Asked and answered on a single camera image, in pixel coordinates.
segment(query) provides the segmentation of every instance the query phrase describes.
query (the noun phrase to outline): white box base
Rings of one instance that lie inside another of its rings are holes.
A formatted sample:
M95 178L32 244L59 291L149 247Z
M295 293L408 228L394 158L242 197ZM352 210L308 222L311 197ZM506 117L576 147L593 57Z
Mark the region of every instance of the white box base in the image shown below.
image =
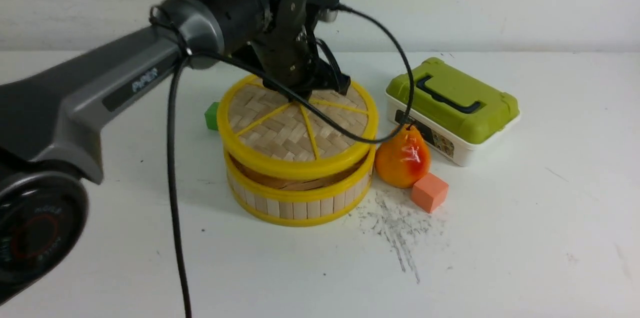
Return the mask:
M395 119L396 111L398 111L399 109L400 111L404 112L405 109L407 109L407 105L391 97L387 93L385 94L387 98L386 117L391 122L398 124ZM441 125L416 112L414 109L411 109L411 113L409 115L413 120L429 127L429 129L435 133L434 136L438 136L438 139L440 140L438 145L434 145L430 143L429 140L425 140L427 145L431 146L434 150L441 153L447 159L450 159L457 165L466 167L470 166L475 161L482 160L483 157L490 154L491 150L498 145L498 141L500 141L502 136L505 135L505 132L509 131L516 123L519 122L522 113L518 114L518 116L516 116L507 125L505 125L502 130L494 133L491 137L489 137L486 141L480 143L479 145L474 145L472 143L464 141L462 138L455 136L455 134L453 134L452 132L446 130Z

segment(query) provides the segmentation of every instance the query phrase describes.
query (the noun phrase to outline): woven bamboo lid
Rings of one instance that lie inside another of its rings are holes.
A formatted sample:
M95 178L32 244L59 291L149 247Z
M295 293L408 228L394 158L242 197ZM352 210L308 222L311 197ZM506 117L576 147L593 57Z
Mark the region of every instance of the woven bamboo lid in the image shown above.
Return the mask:
M374 138L378 112L369 94L352 82L346 96L315 91L309 100L345 129ZM239 163L271 177L318 179L347 170L369 145L336 131L308 109L263 87L250 75L222 98L217 113L222 142Z

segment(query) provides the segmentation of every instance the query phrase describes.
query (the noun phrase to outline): toy pear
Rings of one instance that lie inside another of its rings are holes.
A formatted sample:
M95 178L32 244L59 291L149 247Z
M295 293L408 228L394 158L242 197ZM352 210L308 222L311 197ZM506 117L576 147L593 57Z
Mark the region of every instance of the toy pear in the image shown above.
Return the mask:
M429 172L432 158L420 131L406 124L375 152L375 170L382 181L398 188L411 188Z

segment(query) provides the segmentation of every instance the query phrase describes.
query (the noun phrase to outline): black cable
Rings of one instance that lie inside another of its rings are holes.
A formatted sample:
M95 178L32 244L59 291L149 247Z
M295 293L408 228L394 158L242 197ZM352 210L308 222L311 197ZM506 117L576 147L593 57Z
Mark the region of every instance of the black cable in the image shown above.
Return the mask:
M165 18L167 18L168 24L163 24L161 22L158 22L157 18L153 14L154 9L157 9L158 11L160 11L160 13L162 13L165 16ZM292 91L290 88L286 87L285 85L281 84L281 82L279 82L278 80L273 79L272 77L269 77L265 72L261 72L260 70L256 70L253 67L243 63L242 61L239 61L238 59L231 58L231 57L228 57L228 56L224 56L222 54L219 54L218 52L195 52L195 53L191 52L189 47L187 47L187 45L186 45L185 39L183 38L182 34L180 33L180 31L178 30L176 25L174 25L173 20L171 20L171 17L169 17L167 12L164 11L164 9L162 9L160 7L157 7L157 6L151 7L150 17L149 17L149 21L151 22L151 24L162 26L162 27L165 27L165 28L173 30L176 33L176 36L178 37L178 45L180 45L181 49L183 50L183 53L185 54L183 59L176 66L176 68L174 70L174 73L173 73L174 76L171 79L171 87L170 87L170 90L169 90L169 98L168 98L168 104L167 104L167 130L166 130L167 131L167 133L166 133L167 134L167 139L166 139L167 152L166 152L166 156L167 156L167 181L168 181L168 185L169 185L169 205L171 207L171 224L172 224L172 228L173 228L173 243L174 243L174 247L175 247L176 262L177 262L177 265L178 265L178 275L179 275L179 278L180 278L180 286L182 288L182 299L183 299L183 304L184 304L185 318L192 318L192 305L191 305L191 299L190 299L190 294L189 294L189 285L188 285L188 281L187 281L187 273L186 273L186 269L185 269L185 257L183 255L182 236L181 236L181 232L180 232L180 215L179 215L179 210L178 210L178 189L177 189L177 186L176 186L176 147L175 147L175 145L176 145L176 133L175 133L175 131L176 131L176 119L175 119L175 117L176 117L176 104L175 103L176 103L176 95L178 94L178 84L180 83L180 78L181 78L182 72L185 69L185 66L187 65L187 63L189 62L189 59L191 57L206 56L206 57L214 58L214 59L217 59L218 61L222 61L222 62L231 64L231 65L234 65L234 66L236 66L236 67L238 67L238 68L240 68L242 70L246 70L247 72L252 73L252 74L256 75L257 77L260 77L260 78L262 78L262 79L264 79L266 81L269 81L270 83L272 83L275 86L277 86L281 91L284 91L285 93L290 95L293 99L297 100L297 102L299 102L299 104L304 106L309 111L313 112L320 119L324 120L329 126L333 127L333 129L335 129L336 131L342 133L344 136L347 136L347 137L351 138L354 141L370 143L370 144L377 144L377 143L382 143L384 141L389 141L391 138L396 136L396 134L398 134L398 132L400 132L400 130L402 130L403 126L409 120L408 119L409 118L409 113L411 111L411 106L412 106L413 100L414 100L414 76L413 76L413 72L411 70L411 67L409 65L409 62L407 60L407 56L405 55L405 52L402 49L402 47L400 47L400 43L398 43L398 41L393 36L393 34L391 34L391 32L386 27L384 27L384 25L382 25L380 22L375 20L375 18L373 18L371 16L368 16L365 13L361 13L359 11L356 11L355 9L352 9L350 7L344 6L343 4L340 4L338 6L338 10L346 11L346 12L349 12L349 13L354 13L355 15L363 17L366 20L369 20L370 22L374 23L383 32L385 32L386 35L391 39L393 44L398 49L398 52L402 56L402 60L403 60L404 65L405 65L405 67L407 69L407 74L409 75L409 100L407 101L406 111L404 112L404 115L402 116L402 120L400 121L400 125L398 125L398 127L396 127L386 137L383 137L383 138L380 138L380 139L377 139L377 140L370 140L370 139L366 139L366 138L363 138L363 137L359 137L356 134L353 134L352 132L347 131L342 126L338 125L338 123L336 123L335 121L331 120L331 118L329 118L324 113L319 111L315 106L311 105L308 102L308 100L300 97L299 95L297 95L297 93L295 93L294 91ZM320 46L320 48L325 52L325 55L327 55L327 52L325 51L325 48L327 49L327 51L329 53L331 53L331 51L329 50L327 44L324 43L324 41L315 40L314 43ZM334 70L334 74L339 74L340 68L339 68L338 62L336 61L336 59L333 56L333 54L328 55L327 56L327 60L329 60L329 64L331 65L332 69Z
M369 16L369 15L367 15L365 13L357 11L356 9L352 9L352 8L350 8L348 6L343 5L343 4L339 4L339 6L337 8L340 11L346 11L346 12L349 12L349 13L354 13L355 15L358 15L360 17L366 18L366 20L369 20L370 22L375 24L377 27L379 27L391 39L393 44L396 46L396 49L400 53L400 56L402 56L402 60L404 62L404 66L406 67L406 70L407 70L407 75L409 75L409 100L407 100L406 109L405 109L405 111L404 111L404 113L402 115L402 119L400 120L400 124L393 131L391 131L390 134L388 134L387 136L384 136L382 138L371 140L371 139L368 139L368 138L360 137L360 136L358 136L356 134L353 134L352 132L349 132L348 130L346 130L342 126L340 126L338 123L336 123L336 121L331 120L331 118L329 118L324 113L322 113L319 109L317 109L315 106L310 104L308 102L308 100L300 97L297 93L292 91L290 88L286 87L284 84L282 84L278 80L274 79L273 77L269 77L269 75L267 75L265 72L262 72L260 70L256 70L255 68L247 65L246 63L244 63L242 61L239 61L238 59L231 58L231 57L226 57L226 56L224 56L222 54L219 54L217 52L198 52L198 53L194 54L194 56L207 56L207 57L210 57L210 58L214 58L214 59L217 59L217 60L222 61L224 63L228 63L230 65L233 65L233 66L236 66L238 68L241 68L242 70L246 70L249 73L252 73L252 74L254 74L254 75L256 75L256 76L258 76L258 77L260 77L260 78L262 78L262 79L264 79L266 81L269 81L270 83L274 84L274 86L277 86L279 90L283 91L284 93L286 93L287 95L292 97L294 100L299 102L299 104L304 106L306 109L308 109L309 111L313 112L313 114L317 115L321 120L325 121L333 129L335 129L336 131L342 133L344 136L347 136L348 138L350 138L350 139L352 139L354 141L363 142L363 143L369 143L369 144L372 144L372 145L389 141L393 137L395 137L396 134L398 134L400 132L400 130L403 129L404 125L407 122L409 122L409 114L411 113L411 107L412 107L412 105L414 103L414 76L413 76L413 72L411 70L411 66L409 65L409 60L407 59L407 55L405 54L405 51L400 46L400 43L398 43L398 40L396 40L396 38L393 36L393 34L391 34L391 32L386 27L384 27L384 25L382 25L382 23L378 22L377 20L375 20L375 18L373 18L373 17L371 17L371 16Z
M178 84L180 76L185 69L189 59L183 59L174 71L169 89L169 99L166 114L166 168L167 180L169 182L169 204L171 206L171 225L173 226L173 244L175 246L175 258L178 264L178 275L182 288L182 300L184 302L184 316L192 318L192 303L189 295L189 285L187 283L187 272L185 269L185 257L183 256L183 240L180 234L180 214L178 213L178 189L176 187L176 95L178 94Z

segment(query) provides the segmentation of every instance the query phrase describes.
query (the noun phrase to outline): yellow rim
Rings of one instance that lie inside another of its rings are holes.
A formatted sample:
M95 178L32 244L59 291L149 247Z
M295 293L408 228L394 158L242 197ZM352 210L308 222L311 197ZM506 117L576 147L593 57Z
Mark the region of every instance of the yellow rim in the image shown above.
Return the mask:
M363 179L363 177L369 174L370 170L373 169L373 160L375 159L375 156L376 148L372 146L369 149L366 160L352 175L336 184L332 184L331 186L310 189L308 191L282 191L263 186L262 184L258 184L245 177L245 175L243 175L231 161L229 152L224 152L224 161L226 163L226 169L231 173L234 179L238 181L243 188L248 189L256 195L279 202L314 202L339 195L358 183Z
M290 162L267 157L242 144L237 134L233 133L229 124L229 107L236 92L246 84L258 85L254 80L257 77L249 75L234 84L227 91L217 109L217 127L224 144L224 148L243 165L256 170L257 172L269 172L269 175L292 180L306 180L326 177L336 172L340 172L358 163L370 150L370 145L356 142L353 146L345 150L342 154L334 157L316 159L308 162ZM358 83L352 81L351 86L359 93L366 105L366 114L369 119L362 134L365 138L374 138L378 131L378 110L371 96ZM324 104L323 101L316 101L317 104ZM311 125L307 122L307 129L311 131Z
M358 204L367 195L367 192L369 191L370 186L371 186L371 179L368 180L364 190L358 196L358 198L354 199L353 202L351 202L349 204L349 206L346 206L345 208L341 209L340 211L337 211L335 213L329 214L327 216L322 216L322 217L319 217L319 218L307 218L305 220L286 220L284 218L274 217L274 216L270 216L268 214L262 213L262 212L258 211L257 209L249 206L234 191L233 187L231 187L231 182L229 182L229 188L231 188L231 193L233 194L233 198L235 198L235 200L238 202L238 204L240 204L240 206L242 206L242 208L244 208L245 211L249 212L251 215L253 215L254 217L258 218L259 220L263 220L265 222L273 223L275 225L281 225L281 226L287 226L287 227L311 227L311 226L322 225L322 224L334 221L334 220L344 216L345 214L349 213L349 211L351 211L356 206L358 206Z

